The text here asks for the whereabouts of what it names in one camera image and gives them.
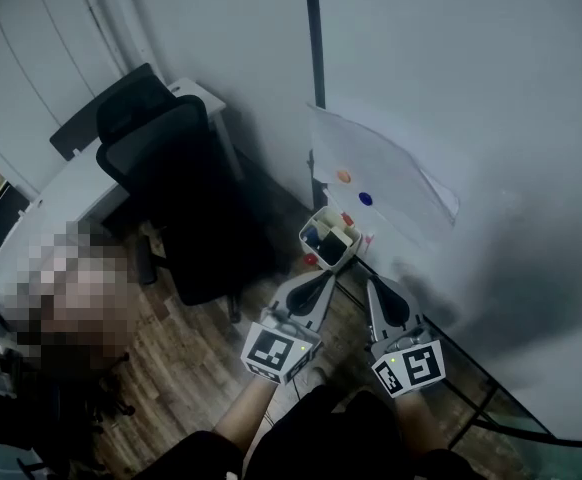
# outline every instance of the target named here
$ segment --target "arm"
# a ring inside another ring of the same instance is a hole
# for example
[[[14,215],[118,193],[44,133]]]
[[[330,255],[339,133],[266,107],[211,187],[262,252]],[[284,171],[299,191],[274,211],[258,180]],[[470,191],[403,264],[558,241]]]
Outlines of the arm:
[[[231,441],[246,455],[277,387],[273,382],[254,376],[213,432]]]
[[[424,397],[411,392],[395,399],[402,439],[413,460],[427,452],[446,449],[440,428]]]

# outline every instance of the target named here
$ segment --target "person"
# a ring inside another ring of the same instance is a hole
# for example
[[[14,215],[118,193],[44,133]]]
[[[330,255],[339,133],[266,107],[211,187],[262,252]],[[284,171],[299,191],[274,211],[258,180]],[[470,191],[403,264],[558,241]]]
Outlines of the person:
[[[446,449],[419,392],[394,399],[397,416],[369,391],[358,392],[344,412],[333,413],[343,392],[320,368],[313,368],[309,379],[316,387],[262,437],[245,480],[482,478]],[[136,478],[242,478],[243,459],[276,387],[254,377],[212,432],[186,437]]]

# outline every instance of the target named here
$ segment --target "chair seat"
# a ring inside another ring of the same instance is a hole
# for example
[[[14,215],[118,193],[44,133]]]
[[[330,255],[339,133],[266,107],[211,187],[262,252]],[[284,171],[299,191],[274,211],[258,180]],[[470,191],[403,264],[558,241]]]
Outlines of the chair seat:
[[[239,222],[224,224],[223,213],[200,223],[169,225],[162,241],[169,270],[182,302],[203,304],[238,292],[258,275],[273,270],[274,255],[255,222],[242,213]]]

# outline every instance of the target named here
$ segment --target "black shirt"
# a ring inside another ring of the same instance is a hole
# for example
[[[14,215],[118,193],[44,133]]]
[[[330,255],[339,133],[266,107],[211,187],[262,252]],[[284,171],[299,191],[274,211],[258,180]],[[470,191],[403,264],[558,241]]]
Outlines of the black shirt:
[[[322,386],[298,402],[263,436],[245,480],[481,478],[448,450],[410,461],[394,415],[371,393],[359,393],[345,412],[333,414],[338,400]],[[242,478],[242,460],[240,450],[224,437],[196,432],[136,478]]]

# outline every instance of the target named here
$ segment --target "white wall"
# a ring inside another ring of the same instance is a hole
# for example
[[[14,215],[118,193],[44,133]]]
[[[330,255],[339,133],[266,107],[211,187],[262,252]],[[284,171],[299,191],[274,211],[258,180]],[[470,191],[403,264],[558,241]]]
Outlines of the white wall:
[[[223,99],[232,140],[306,206],[313,102],[306,0],[135,0],[167,81]]]
[[[372,264],[442,293],[429,315],[556,435],[582,439],[582,0],[320,4],[327,108],[461,200],[437,255],[376,237]]]
[[[32,198],[65,161],[51,135],[117,79],[83,0],[0,0],[0,172]]]

